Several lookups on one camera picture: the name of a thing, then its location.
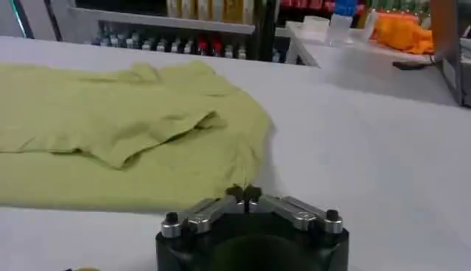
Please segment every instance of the orange object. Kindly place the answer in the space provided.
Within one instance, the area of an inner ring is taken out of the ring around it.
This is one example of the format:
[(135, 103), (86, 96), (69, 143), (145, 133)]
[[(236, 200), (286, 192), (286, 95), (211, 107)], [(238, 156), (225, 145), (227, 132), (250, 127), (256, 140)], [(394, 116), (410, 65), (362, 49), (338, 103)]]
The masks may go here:
[(378, 43), (411, 54), (433, 54), (432, 31), (404, 15), (381, 15), (373, 35)]

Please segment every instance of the green object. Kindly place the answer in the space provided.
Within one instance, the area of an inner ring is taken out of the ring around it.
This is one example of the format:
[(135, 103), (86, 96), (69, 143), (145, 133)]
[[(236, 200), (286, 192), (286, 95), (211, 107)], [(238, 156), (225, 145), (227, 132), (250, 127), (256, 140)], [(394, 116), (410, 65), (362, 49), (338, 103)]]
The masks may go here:
[(0, 80), (2, 205), (186, 208), (248, 185), (263, 160), (269, 117), (202, 62), (109, 74), (0, 66)]

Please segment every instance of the shelf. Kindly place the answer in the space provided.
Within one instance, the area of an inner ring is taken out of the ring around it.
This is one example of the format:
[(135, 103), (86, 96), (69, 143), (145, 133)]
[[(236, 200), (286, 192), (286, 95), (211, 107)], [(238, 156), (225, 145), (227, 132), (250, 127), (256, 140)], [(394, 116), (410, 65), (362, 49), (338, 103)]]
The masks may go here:
[(229, 32), (250, 35), (255, 27), (247, 24), (229, 24), (218, 21), (200, 21), (183, 18), (139, 15), (132, 13), (117, 13), (104, 10), (89, 10), (80, 7), (69, 7), (69, 11), (77, 16), (85, 16), (100, 21), (112, 21), (128, 24), (145, 24), (156, 27), (175, 27), (183, 29), (198, 29), (217, 32)]

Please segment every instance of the white counter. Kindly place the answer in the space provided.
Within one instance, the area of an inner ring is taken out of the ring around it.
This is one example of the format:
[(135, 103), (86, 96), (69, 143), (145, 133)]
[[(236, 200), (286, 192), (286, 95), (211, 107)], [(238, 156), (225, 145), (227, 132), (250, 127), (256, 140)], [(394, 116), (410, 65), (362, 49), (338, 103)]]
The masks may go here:
[[(263, 188), (340, 210), (351, 233), (350, 271), (471, 269), (471, 112), (450, 106), (432, 77), (419, 80), (430, 93), (408, 98), (372, 94), (361, 89), (370, 78), (344, 72), (363, 80), (349, 88), (312, 67), (15, 38), (0, 38), (0, 47), (0, 62), (91, 71), (203, 59), (275, 123)], [(0, 269), (155, 270), (161, 218), (0, 208)]]

